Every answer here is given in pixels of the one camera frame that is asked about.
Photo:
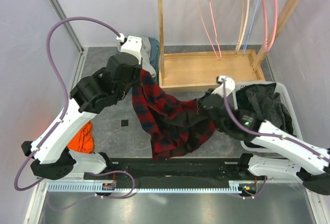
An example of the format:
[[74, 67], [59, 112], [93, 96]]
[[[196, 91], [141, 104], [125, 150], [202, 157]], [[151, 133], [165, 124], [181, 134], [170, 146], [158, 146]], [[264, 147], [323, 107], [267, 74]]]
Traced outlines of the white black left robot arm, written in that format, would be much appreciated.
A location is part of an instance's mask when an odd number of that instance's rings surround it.
[[107, 66], [83, 77], [70, 92], [67, 109], [35, 141], [21, 147], [33, 162], [30, 168], [39, 178], [58, 180], [70, 173], [93, 173], [101, 179], [113, 174], [105, 153], [82, 153], [68, 148], [81, 128], [104, 108], [124, 99], [133, 86], [140, 84], [142, 57], [138, 52], [120, 52], [108, 59]]

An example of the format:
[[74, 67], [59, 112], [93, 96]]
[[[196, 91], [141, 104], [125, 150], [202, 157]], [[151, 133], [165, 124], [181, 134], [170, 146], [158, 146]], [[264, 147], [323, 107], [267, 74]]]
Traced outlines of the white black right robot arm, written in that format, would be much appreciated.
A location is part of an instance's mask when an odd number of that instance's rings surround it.
[[242, 155], [236, 166], [237, 176], [249, 179], [252, 175], [297, 180], [314, 193], [329, 195], [329, 150], [315, 147], [260, 120], [249, 110], [234, 110], [228, 102], [231, 91], [220, 86], [199, 99], [201, 115], [211, 119], [216, 129], [241, 141], [262, 146], [283, 156], [262, 158]]

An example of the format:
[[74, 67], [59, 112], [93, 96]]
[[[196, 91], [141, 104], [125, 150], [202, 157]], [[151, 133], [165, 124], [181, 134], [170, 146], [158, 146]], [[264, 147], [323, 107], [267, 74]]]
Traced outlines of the red navy plaid skirt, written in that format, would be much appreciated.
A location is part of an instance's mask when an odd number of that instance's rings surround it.
[[132, 89], [132, 104], [142, 129], [150, 135], [153, 160], [192, 153], [214, 134], [214, 123], [199, 113], [203, 98], [180, 101], [165, 93], [146, 70], [140, 81]]

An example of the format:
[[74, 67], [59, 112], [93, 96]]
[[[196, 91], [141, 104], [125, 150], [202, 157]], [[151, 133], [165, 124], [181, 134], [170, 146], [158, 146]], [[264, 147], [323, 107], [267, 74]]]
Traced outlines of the beige wooden hanger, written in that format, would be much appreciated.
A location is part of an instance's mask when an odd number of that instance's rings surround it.
[[246, 32], [247, 21], [249, 17], [249, 10], [250, 10], [250, 0], [241, 0], [241, 21], [240, 21], [240, 30], [239, 36], [237, 40], [237, 44], [235, 47], [235, 53], [238, 54], [240, 48], [243, 43], [243, 39]]

